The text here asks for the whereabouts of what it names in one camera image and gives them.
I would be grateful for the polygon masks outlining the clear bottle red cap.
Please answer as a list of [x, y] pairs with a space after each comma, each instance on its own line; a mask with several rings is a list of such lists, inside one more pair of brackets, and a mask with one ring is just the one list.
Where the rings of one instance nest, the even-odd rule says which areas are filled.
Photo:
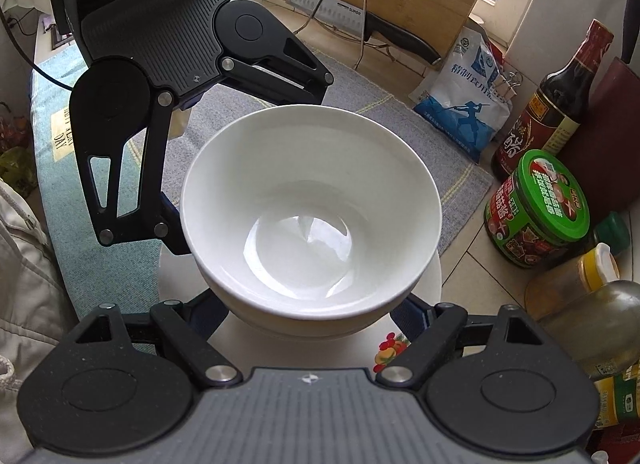
[[639, 361], [639, 284], [615, 281], [538, 321], [592, 380]]

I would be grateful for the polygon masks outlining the dark red knife block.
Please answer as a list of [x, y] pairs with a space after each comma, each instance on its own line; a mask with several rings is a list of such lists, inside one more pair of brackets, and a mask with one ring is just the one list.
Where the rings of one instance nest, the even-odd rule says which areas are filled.
[[614, 58], [590, 98], [586, 121], [559, 153], [594, 224], [639, 197], [639, 96], [639, 76]]

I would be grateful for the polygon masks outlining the grey checked dish mat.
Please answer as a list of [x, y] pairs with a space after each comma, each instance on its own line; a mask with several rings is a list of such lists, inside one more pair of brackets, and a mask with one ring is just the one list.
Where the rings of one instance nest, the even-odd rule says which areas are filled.
[[[494, 178], [413, 109], [337, 60], [322, 55], [335, 81], [326, 105], [373, 119], [401, 137], [422, 158], [442, 201], [445, 251], [470, 220]], [[47, 226], [70, 302], [83, 317], [102, 302], [114, 302], [124, 312], [143, 312], [157, 303], [160, 247], [157, 239], [103, 247], [96, 240], [82, 191], [65, 118], [68, 94], [42, 77], [32, 82], [32, 129], [38, 184]], [[267, 107], [254, 96], [214, 86], [191, 112], [186, 131], [169, 141], [163, 190], [172, 203], [193, 157], [219, 129], [244, 115]]]

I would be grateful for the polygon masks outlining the black-handled kitchen knife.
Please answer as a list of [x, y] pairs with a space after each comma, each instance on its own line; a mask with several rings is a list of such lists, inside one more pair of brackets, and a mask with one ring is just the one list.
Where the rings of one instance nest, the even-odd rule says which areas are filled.
[[395, 24], [384, 20], [371, 12], [342, 0], [285, 0], [296, 10], [306, 15], [314, 14], [320, 23], [343, 31], [355, 38], [368, 41], [374, 34], [379, 34], [393, 46], [406, 50], [432, 66], [442, 60], [440, 54], [422, 38], [411, 34]]

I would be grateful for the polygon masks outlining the blue white salt bag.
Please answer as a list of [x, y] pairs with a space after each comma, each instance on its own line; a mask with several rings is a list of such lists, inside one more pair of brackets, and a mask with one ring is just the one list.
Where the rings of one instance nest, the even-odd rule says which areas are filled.
[[511, 114], [512, 103], [497, 91], [501, 74], [484, 36], [462, 28], [435, 79], [418, 89], [413, 110], [478, 163]]

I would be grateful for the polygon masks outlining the green lidded sauce jar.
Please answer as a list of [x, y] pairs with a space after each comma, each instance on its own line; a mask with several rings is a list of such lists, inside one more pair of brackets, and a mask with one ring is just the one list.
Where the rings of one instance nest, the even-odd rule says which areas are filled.
[[590, 229], [587, 201], [558, 158], [530, 150], [489, 198], [489, 239], [513, 265], [528, 269], [563, 254]]

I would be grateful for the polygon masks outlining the metal binder clips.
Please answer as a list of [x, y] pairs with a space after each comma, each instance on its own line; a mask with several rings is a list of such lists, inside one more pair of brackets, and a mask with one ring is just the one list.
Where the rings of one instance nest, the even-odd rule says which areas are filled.
[[524, 76], [517, 69], [513, 69], [509, 64], [504, 64], [498, 69], [498, 75], [492, 82], [496, 93], [503, 100], [510, 101], [518, 93], [518, 88], [522, 85]]

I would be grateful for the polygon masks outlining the white floral bowl front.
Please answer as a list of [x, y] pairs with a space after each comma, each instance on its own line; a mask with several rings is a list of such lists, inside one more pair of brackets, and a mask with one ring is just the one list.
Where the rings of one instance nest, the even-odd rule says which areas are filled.
[[203, 279], [288, 317], [349, 317], [397, 297], [437, 254], [431, 173], [375, 121], [271, 107], [216, 133], [186, 172], [180, 217]]

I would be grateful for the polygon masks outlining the yellow lid spice jar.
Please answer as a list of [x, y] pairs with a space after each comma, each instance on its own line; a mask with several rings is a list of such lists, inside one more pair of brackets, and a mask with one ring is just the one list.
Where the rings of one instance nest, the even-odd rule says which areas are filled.
[[524, 307], [539, 320], [619, 278], [620, 269], [611, 248], [597, 243], [585, 254], [536, 275], [526, 286]]

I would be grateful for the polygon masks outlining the yellow label oil bottle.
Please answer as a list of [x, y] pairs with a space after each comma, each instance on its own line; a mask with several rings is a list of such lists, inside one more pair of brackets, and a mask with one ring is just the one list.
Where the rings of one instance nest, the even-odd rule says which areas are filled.
[[594, 383], [600, 397], [596, 428], [608, 428], [639, 418], [639, 363]]

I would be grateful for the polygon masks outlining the white floral bowl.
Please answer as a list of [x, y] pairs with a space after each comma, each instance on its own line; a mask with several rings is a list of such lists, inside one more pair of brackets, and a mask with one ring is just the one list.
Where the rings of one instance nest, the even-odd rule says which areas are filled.
[[437, 254], [431, 173], [375, 121], [271, 107], [216, 133], [186, 172], [180, 217], [203, 279], [288, 317], [349, 317], [397, 297]]
[[382, 317], [366, 313], [341, 319], [293, 319], [250, 308], [231, 310], [231, 313], [244, 323], [264, 332], [300, 339], [340, 338], [357, 334], [367, 328], [379, 332], [382, 336], [398, 330], [389, 314]]

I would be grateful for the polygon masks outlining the dark vinegar bottle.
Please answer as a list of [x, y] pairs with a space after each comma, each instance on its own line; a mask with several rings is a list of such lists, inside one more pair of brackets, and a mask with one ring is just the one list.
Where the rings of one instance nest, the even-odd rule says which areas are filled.
[[542, 150], [558, 155], [586, 120], [591, 86], [614, 34], [593, 20], [572, 59], [544, 77], [491, 158], [491, 168], [504, 181], [523, 155]]

